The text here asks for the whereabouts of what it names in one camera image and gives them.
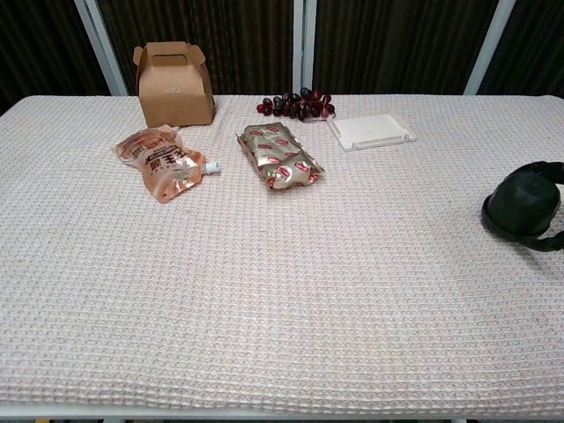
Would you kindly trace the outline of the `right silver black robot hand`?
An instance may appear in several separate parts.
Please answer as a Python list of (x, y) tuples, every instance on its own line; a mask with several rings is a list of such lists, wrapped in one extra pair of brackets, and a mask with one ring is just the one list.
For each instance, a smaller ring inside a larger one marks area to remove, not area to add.
[[(518, 234), (536, 233), (550, 225), (560, 209), (558, 185), (564, 185), (564, 163), (539, 161), (519, 167), (513, 177), (515, 229)], [(538, 252), (564, 249), (564, 231), (538, 240), (519, 243)]]

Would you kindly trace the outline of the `black cup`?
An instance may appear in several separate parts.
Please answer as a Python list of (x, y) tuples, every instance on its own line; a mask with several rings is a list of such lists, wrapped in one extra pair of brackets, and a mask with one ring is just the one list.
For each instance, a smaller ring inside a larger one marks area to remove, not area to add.
[(518, 237), (539, 237), (560, 208), (557, 183), (532, 171), (514, 172), (488, 196), (484, 218), (494, 228)]

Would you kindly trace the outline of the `dark brown corrugated partition panel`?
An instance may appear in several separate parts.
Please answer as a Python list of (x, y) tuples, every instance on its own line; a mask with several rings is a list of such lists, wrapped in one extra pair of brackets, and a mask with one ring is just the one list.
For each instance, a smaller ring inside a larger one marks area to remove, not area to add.
[(317, 0), (314, 88), (464, 92), (498, 0)]
[(32, 95), (109, 95), (74, 0), (0, 0), (0, 115)]
[(201, 48), (216, 94), (276, 94), (293, 87), (293, 0), (97, 0), (130, 94), (133, 50), (148, 42)]
[(564, 0), (516, 0), (478, 93), (564, 99)]

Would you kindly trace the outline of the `white rectangular plastic tray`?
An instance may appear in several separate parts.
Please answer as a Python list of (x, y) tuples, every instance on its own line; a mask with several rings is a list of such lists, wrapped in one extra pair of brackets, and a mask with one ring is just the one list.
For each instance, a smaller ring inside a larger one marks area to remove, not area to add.
[(386, 113), (351, 119), (327, 120), (345, 152), (414, 142), (417, 136), (397, 114)]

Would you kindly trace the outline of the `dark red grape bunch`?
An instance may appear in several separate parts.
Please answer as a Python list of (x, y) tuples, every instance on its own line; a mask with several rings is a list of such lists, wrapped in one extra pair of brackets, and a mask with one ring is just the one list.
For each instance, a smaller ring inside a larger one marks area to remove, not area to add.
[(283, 93), (263, 98), (256, 105), (256, 112), (264, 116), (283, 116), (301, 122), (327, 121), (336, 117), (331, 95), (306, 86), (298, 93)]

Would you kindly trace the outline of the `silver snack pouch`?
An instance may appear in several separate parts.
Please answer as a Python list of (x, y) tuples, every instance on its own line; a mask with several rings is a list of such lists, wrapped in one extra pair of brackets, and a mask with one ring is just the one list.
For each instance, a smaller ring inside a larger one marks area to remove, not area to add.
[(249, 125), (237, 141), (269, 189), (308, 186), (324, 173), (281, 122)]

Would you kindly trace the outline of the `beige waffle tablecloth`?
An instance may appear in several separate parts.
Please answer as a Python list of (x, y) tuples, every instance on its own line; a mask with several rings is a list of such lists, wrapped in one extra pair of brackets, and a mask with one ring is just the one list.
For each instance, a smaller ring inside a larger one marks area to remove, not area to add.
[(480, 222), (511, 171), (564, 161), (553, 96), (338, 96), (416, 140), (344, 152), (268, 189), (237, 143), (258, 98), (220, 96), (187, 146), (218, 176), (161, 204), (114, 146), (131, 97), (28, 97), (0, 115), (0, 416), (564, 418), (564, 253)]

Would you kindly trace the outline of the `brown cardboard gable box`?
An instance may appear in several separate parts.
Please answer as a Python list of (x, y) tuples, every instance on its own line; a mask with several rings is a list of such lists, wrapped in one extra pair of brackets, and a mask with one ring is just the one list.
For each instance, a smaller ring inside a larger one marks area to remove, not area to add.
[(134, 48), (132, 60), (137, 66), (137, 96), (149, 127), (212, 123), (212, 84), (198, 45), (148, 42)]

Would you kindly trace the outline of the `orange snack pouch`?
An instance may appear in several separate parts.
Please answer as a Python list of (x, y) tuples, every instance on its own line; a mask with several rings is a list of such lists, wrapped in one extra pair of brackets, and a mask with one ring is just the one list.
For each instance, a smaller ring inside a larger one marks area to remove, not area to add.
[(140, 130), (114, 151), (140, 172), (145, 187), (162, 204), (198, 185), (204, 176), (221, 172), (217, 161), (186, 147), (178, 130), (168, 125)]

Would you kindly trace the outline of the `white partition post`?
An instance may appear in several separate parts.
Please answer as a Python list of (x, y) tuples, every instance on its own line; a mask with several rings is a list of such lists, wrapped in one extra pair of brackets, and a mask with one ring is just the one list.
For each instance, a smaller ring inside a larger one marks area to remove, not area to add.
[(317, 0), (293, 0), (292, 91), (313, 87)]
[(516, 0), (498, 0), (463, 95), (478, 94), (515, 4)]
[(110, 94), (128, 96), (128, 88), (109, 38), (98, 0), (74, 0), (74, 4)]

